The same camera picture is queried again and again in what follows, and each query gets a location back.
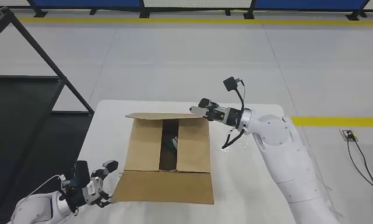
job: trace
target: box flap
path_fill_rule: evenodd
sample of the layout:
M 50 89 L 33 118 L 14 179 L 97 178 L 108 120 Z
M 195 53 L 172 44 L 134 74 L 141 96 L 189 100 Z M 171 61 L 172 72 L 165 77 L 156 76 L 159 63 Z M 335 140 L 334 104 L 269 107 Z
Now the box flap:
M 204 118 L 179 120 L 176 170 L 210 173 L 209 122 Z
M 127 118 L 137 118 L 141 120 L 169 120 L 176 118 L 200 118 L 194 114 L 176 114 L 176 113 L 132 113 L 126 115 Z
M 125 170 L 158 170 L 162 120 L 134 120 Z
M 211 174 L 124 171 L 112 201 L 214 204 Z

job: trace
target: cardboard box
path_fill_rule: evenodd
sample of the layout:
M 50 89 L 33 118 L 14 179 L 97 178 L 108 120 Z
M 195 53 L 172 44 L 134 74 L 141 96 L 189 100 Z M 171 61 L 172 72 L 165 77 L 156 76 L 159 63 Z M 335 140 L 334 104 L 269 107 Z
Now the cardboard box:
M 209 123 L 194 114 L 132 113 L 124 172 L 112 201 L 214 204 Z M 176 131 L 177 150 L 164 143 Z

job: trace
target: electrical cord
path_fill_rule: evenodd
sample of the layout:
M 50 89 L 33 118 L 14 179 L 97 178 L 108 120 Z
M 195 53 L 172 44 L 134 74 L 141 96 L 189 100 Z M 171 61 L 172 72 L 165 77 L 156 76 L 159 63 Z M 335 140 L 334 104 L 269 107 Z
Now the electrical cord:
M 246 96 L 246 87 L 245 87 L 245 84 L 242 80 L 240 80 L 240 82 L 242 83 L 243 87 L 244 87 L 244 98 L 242 98 L 241 94 L 240 94 L 240 91 L 238 91 L 238 89 L 234 89 L 234 91 L 237 93 L 238 95 L 238 98 L 240 98 L 240 101 L 241 101 L 241 111 L 240 111 L 240 114 L 242 116 L 242 114 L 244 113 L 244 110 L 245 110 L 245 96 Z M 224 145 L 221 147 L 222 149 L 225 149 L 226 147 L 232 145 L 235 141 L 237 141 L 240 137 L 242 137 L 242 135 L 245 133 L 245 130 L 241 130 L 241 132 L 235 137 L 232 139 L 232 141 L 229 142 L 229 139 L 231 137 L 231 133 L 233 132 L 234 129 L 238 128 L 239 126 L 239 120 L 238 120 L 238 123 L 237 125 L 232 128 L 231 130 L 229 130 L 228 132 L 228 135 L 227 135 L 227 139 L 226 139 L 226 143 L 224 143 Z
M 60 175 L 54 175 L 52 177 L 50 177 L 47 181 L 45 181 L 42 185 L 40 185 L 39 187 L 37 187 L 34 191 L 32 191 L 28 196 L 25 197 L 25 199 L 23 199 L 23 201 L 21 201 L 21 203 L 19 203 L 19 205 L 16 206 L 16 208 L 14 209 L 14 212 L 12 214 L 12 217 L 10 218 L 10 224 L 13 224 L 13 221 L 14 221 L 14 217 L 16 216 L 17 214 L 17 209 L 18 207 L 21 206 L 22 203 L 24 203 L 32 194 L 34 194 L 37 190 L 39 190 L 42 186 L 44 186 L 47 182 L 51 181 L 53 178 L 56 178 L 58 177 L 59 180 L 61 181 L 61 188 L 62 188 L 62 178 Z
M 228 143 L 228 141 L 229 141 L 229 137 L 230 137 L 230 134 L 229 134 L 229 136 L 228 136 L 228 138 L 227 138 L 227 140 L 226 140 L 226 143 L 223 145 L 223 147 L 221 147 L 222 149 L 225 149 L 226 147 L 228 147 L 228 146 L 230 146 L 230 145 L 232 145 L 236 140 L 238 140 L 240 137 L 242 137 L 242 135 L 245 133 L 245 130 L 241 130 L 241 132 L 240 132 L 240 134 L 238 134 L 235 138 L 233 138 L 233 140 L 232 141 L 230 141 L 229 143 Z
M 351 159 L 351 161 L 352 161 L 352 164 L 354 165 L 354 167 L 356 168 L 356 170 L 359 172 L 359 174 L 364 178 L 364 180 L 366 180 L 370 185 L 373 186 L 373 182 L 370 182 L 370 181 L 369 181 L 369 180 L 368 180 L 368 179 L 367 179 L 367 178 L 362 174 L 362 172 L 359 170 L 359 168 L 356 166 L 356 164 L 355 164 L 355 162 L 354 162 L 354 160 L 353 160 L 353 158 L 352 158 L 352 156 L 351 156 L 349 139 L 352 139 L 352 140 L 355 142 L 357 148 L 359 149 L 359 151 L 360 151 L 360 153 L 361 153 L 361 156 L 363 157 L 365 169 L 367 170 L 367 172 L 368 172 L 368 174 L 369 174 L 371 180 L 373 181 L 373 177 L 372 177 L 372 175 L 371 175 L 371 173 L 370 173 L 370 171 L 369 171 L 369 168 L 368 168 L 368 165 L 367 165 L 367 161 L 366 161 L 366 159 L 365 159 L 365 156 L 364 156 L 363 152 L 361 151 L 361 149 L 360 149 L 358 143 L 356 142 L 356 139 L 355 139 L 354 134 L 353 134 L 351 131 L 348 131 L 347 134 L 348 134 L 348 135 L 347 135 L 347 149 L 348 149 L 348 151 L 349 151 L 349 155 L 350 155 L 350 159 Z

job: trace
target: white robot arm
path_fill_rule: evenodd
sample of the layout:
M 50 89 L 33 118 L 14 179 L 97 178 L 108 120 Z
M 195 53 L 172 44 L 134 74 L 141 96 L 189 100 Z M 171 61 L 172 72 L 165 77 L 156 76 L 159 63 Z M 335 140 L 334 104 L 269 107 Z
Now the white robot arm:
M 21 199 L 8 224 L 55 224 L 70 214 L 77 215 L 81 206 L 96 204 L 105 207 L 111 203 L 111 194 L 103 190 L 104 179 L 117 168 L 118 162 L 110 160 L 89 176 L 87 162 L 75 162 L 71 179 L 65 180 L 65 176 L 58 176 L 62 188 Z
M 243 134 L 253 134 L 268 171 L 285 196 L 297 224 L 338 224 L 338 220 L 325 202 L 318 186 L 315 168 L 290 118 L 275 115 L 257 116 L 255 110 L 244 108 L 244 101 L 237 90 L 242 80 L 228 78 L 224 84 L 228 91 L 235 90 L 242 108 L 225 108 L 208 99 L 190 111 L 209 121 L 232 126 L 240 134 L 223 148 L 232 145 Z

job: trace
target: yellow stripe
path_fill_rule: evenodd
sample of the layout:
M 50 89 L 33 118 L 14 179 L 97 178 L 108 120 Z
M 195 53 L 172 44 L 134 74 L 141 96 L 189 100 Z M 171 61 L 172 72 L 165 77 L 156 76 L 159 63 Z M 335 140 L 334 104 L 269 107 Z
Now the yellow stripe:
M 295 126 L 373 127 L 373 117 L 292 117 Z
M 192 18 L 96 18 L 96 17 L 20 17 L 22 22 L 50 23 L 197 23 L 197 24 L 273 24 L 273 25 L 324 25 L 324 26 L 373 26 L 371 21 L 349 20 L 269 20 L 269 19 L 192 19 Z

